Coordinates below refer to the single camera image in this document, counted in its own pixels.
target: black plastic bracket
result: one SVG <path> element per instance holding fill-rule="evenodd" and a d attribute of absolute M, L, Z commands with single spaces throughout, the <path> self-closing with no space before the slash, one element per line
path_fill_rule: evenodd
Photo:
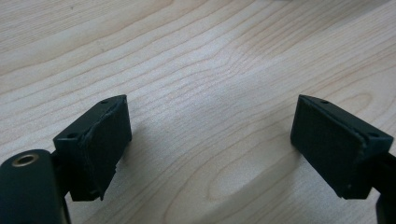
<path fill-rule="evenodd" d="M 99 102 L 54 139 L 56 150 L 22 152 L 0 167 L 1 223 L 70 223 L 64 195 L 103 199 L 132 140 L 126 95 Z"/>
<path fill-rule="evenodd" d="M 300 95 L 290 139 L 339 197 L 366 199 L 375 187 L 396 204 L 390 135 L 328 101 Z"/>

